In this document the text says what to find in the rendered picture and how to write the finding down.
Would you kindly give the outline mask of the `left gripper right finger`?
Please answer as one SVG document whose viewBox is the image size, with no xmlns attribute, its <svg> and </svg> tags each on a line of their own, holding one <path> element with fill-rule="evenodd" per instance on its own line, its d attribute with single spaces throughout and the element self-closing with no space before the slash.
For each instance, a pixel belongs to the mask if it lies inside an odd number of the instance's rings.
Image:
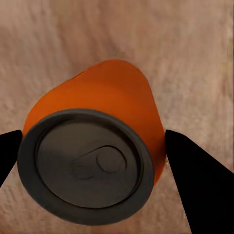
<svg viewBox="0 0 234 234">
<path fill-rule="evenodd" d="M 234 234 L 234 174 L 184 134 L 165 136 L 192 234 Z"/>
</svg>

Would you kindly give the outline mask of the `can of soda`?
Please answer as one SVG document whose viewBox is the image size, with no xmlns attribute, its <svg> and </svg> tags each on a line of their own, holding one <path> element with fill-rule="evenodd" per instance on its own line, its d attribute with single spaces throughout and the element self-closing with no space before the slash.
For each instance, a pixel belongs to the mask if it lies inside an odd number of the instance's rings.
<svg viewBox="0 0 234 234">
<path fill-rule="evenodd" d="M 71 223 L 105 226 L 145 205 L 166 155 L 148 80 L 134 65 L 113 59 L 39 99 L 24 125 L 17 167 L 44 210 Z"/>
</svg>

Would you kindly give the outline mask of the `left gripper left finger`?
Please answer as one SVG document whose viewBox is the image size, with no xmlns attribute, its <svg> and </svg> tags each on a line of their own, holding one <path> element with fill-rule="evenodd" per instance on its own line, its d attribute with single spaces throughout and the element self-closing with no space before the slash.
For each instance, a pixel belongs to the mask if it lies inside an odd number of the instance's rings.
<svg viewBox="0 0 234 234">
<path fill-rule="evenodd" d="M 21 130 L 0 135 L 0 187 L 4 183 L 14 164 L 17 162 L 21 141 Z"/>
</svg>

